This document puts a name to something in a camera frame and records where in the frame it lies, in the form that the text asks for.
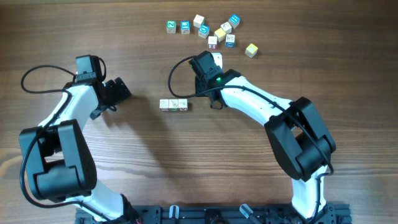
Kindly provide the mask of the white block green side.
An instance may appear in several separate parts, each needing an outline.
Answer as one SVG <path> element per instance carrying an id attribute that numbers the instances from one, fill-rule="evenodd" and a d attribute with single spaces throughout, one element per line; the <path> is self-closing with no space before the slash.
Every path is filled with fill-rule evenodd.
<path id="1" fill-rule="evenodd" d="M 178 111 L 178 99 L 169 99 L 169 111 Z"/>

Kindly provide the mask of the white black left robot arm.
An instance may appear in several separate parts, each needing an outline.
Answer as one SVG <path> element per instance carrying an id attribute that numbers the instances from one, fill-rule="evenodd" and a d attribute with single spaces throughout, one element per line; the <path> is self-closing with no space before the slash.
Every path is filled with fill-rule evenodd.
<path id="1" fill-rule="evenodd" d="M 131 92 L 120 78 L 106 80 L 106 65 L 98 56 L 79 56 L 76 67 L 73 80 L 59 90 L 62 99 L 52 113 L 19 135 L 22 193 L 40 208 L 77 206 L 77 223 L 142 223 L 123 194 L 98 180 L 82 133 L 88 119 L 116 111 Z"/>

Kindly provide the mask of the white block red side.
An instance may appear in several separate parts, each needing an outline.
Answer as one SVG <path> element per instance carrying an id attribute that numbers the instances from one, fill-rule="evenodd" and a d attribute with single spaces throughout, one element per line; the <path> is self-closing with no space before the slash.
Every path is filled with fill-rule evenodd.
<path id="1" fill-rule="evenodd" d="M 169 110 L 169 99 L 160 99 L 159 100 L 159 108 L 161 111 Z"/>

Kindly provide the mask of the lone yellow block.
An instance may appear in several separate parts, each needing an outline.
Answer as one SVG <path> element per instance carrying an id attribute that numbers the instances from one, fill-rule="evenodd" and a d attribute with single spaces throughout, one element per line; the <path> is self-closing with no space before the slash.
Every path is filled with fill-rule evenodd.
<path id="1" fill-rule="evenodd" d="M 257 47 L 256 45 L 254 45 L 254 44 L 249 44 L 249 45 L 246 47 L 245 54 L 246 54 L 248 57 L 253 58 L 253 56 L 255 56 L 255 55 L 257 54 L 257 51 L 258 51 L 258 47 Z"/>

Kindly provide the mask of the white block red V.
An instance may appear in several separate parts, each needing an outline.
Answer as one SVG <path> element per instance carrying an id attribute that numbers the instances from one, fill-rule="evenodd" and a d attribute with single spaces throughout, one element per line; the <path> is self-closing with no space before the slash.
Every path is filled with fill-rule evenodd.
<path id="1" fill-rule="evenodd" d="M 187 99 L 178 99 L 178 109 L 179 109 L 179 111 L 187 111 L 188 110 Z"/>

